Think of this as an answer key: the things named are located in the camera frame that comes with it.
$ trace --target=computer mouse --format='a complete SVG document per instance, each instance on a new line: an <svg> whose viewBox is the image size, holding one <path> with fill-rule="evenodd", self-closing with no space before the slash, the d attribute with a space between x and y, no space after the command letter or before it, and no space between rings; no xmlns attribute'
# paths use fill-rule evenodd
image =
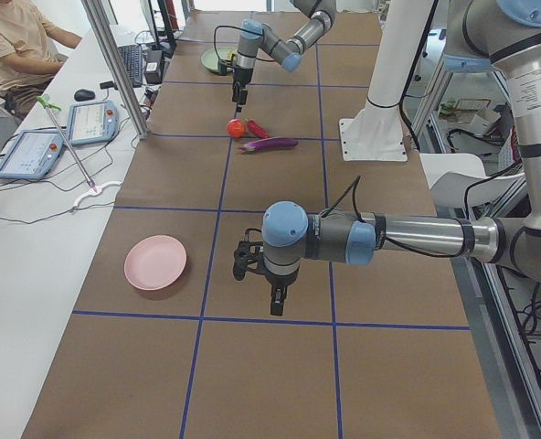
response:
<svg viewBox="0 0 541 439"><path fill-rule="evenodd" d="M73 99L75 99L78 102L89 101L91 99L94 99L95 97L96 97L96 93L94 93L92 90L86 90L86 89L79 89L73 94Z"/></svg>

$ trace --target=black keyboard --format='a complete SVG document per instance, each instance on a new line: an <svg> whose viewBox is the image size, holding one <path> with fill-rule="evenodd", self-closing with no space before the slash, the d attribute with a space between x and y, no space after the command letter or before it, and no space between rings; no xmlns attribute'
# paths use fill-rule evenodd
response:
<svg viewBox="0 0 541 439"><path fill-rule="evenodd" d="M138 44L120 46L118 53L121 56L126 73L133 83L133 87L143 86L143 51Z"/></svg>

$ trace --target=red tomato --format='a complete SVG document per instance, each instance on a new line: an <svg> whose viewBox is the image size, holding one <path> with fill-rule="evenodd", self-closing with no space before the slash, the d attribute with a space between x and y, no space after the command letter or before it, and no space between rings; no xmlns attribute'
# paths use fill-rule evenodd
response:
<svg viewBox="0 0 541 439"><path fill-rule="evenodd" d="M239 139L246 133L246 124L244 124L240 119L232 119L226 125L226 130L235 139Z"/></svg>

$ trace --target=green plate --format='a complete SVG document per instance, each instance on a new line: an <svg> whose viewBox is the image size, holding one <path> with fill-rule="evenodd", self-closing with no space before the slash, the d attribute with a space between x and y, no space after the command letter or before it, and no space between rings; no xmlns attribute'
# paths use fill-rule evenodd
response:
<svg viewBox="0 0 541 439"><path fill-rule="evenodd" d="M230 61L232 59L232 54L236 53L236 48L217 48L217 53L219 54L220 58ZM204 52L204 54L201 56L201 63L209 71L219 73L217 71L217 55L214 48Z"/></svg>

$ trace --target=blue joint cap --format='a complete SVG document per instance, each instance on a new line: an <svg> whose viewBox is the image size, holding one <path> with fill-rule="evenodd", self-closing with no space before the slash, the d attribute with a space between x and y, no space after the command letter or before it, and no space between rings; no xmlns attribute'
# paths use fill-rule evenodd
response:
<svg viewBox="0 0 541 439"><path fill-rule="evenodd" d="M496 0L496 3L515 22L541 27L541 0Z"/></svg>
<svg viewBox="0 0 541 439"><path fill-rule="evenodd" d="M445 70L457 73L479 73L492 71L492 63L487 58L456 57L443 55L445 59Z"/></svg>
<svg viewBox="0 0 541 439"><path fill-rule="evenodd" d="M355 221L347 236L345 246L345 263L350 265L366 265L372 261L377 234L372 224Z"/></svg>
<svg viewBox="0 0 541 439"><path fill-rule="evenodd" d="M292 53L290 55L287 55L287 58L285 58L282 63L281 67L283 67L287 71L296 71L299 67L299 64L301 64L302 56L298 53Z"/></svg>
<svg viewBox="0 0 541 439"><path fill-rule="evenodd" d="M292 201L279 201L270 206L262 220L262 239L273 247L288 247L307 233L305 210Z"/></svg>
<svg viewBox="0 0 541 439"><path fill-rule="evenodd" d="M263 29L262 23L256 20L246 19L242 21L242 32L241 36L245 39L257 39L262 37Z"/></svg>

